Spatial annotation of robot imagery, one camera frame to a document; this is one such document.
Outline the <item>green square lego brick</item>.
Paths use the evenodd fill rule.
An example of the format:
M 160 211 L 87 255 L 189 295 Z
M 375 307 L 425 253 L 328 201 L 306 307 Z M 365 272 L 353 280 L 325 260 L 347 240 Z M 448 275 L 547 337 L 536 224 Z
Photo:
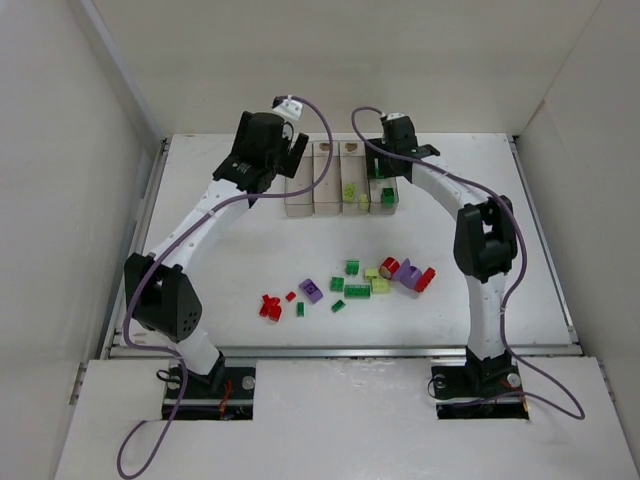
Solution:
M 384 208 L 392 208 L 396 203 L 395 191 L 392 187 L 381 190 L 381 204 Z

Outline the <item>lime green lego brick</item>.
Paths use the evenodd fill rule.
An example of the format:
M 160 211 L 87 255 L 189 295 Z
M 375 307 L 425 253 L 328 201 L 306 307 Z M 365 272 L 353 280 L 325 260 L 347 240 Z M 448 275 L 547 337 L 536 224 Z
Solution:
M 356 198 L 357 187 L 354 183 L 347 183 L 343 187 L 342 200 L 345 203 L 353 203 Z

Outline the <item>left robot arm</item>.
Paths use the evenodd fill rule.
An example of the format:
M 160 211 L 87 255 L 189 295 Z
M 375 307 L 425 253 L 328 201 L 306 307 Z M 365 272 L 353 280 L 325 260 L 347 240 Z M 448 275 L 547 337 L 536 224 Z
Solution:
M 230 153 L 196 206 L 163 242 L 125 263 L 128 318 L 164 336 L 187 372 L 205 384 L 219 381 L 224 356 L 200 325 L 203 306 L 189 273 L 276 176 L 295 176 L 309 138 L 295 133 L 302 106 L 293 106 L 293 112 L 243 113 Z

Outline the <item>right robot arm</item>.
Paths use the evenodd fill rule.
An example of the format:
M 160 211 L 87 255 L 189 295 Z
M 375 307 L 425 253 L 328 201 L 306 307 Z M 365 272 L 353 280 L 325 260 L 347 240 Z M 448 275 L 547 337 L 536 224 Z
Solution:
M 453 255 L 469 292 L 470 333 L 464 365 L 432 369 L 435 395 L 445 400 L 497 394 L 514 367 L 501 319 L 507 274 L 517 255 L 514 227 L 504 213 L 511 203 L 448 172 L 434 147 L 418 144 L 408 116 L 383 114 L 380 122 L 382 136 L 366 147 L 377 173 L 405 177 L 455 220 Z

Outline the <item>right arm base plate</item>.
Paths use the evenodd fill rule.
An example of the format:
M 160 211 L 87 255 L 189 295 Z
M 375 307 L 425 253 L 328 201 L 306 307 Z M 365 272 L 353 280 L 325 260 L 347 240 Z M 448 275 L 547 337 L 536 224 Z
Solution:
M 431 367 L 432 396 L 439 420 L 528 420 L 526 402 L 517 395 L 522 381 L 516 365 L 488 377 L 468 365 Z

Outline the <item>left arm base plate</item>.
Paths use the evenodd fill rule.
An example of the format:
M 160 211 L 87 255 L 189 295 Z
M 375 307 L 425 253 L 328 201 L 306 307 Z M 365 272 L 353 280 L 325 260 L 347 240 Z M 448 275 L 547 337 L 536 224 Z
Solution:
M 156 372 L 164 383 L 161 406 L 163 420 L 168 420 L 180 392 L 182 372 L 178 365 Z M 253 418 L 256 386 L 255 365 L 227 366 L 221 386 L 210 392 L 194 379 L 188 381 L 175 420 L 245 421 Z

